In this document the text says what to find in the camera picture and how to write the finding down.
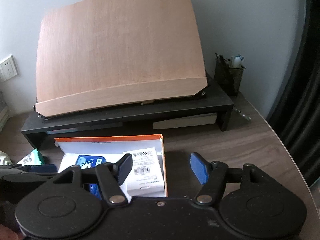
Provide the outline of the person's left hand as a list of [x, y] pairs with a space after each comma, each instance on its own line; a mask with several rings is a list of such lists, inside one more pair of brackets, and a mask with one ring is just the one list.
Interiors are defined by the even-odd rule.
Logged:
[[21, 240], [24, 236], [20, 233], [14, 232], [6, 226], [0, 225], [0, 240]]

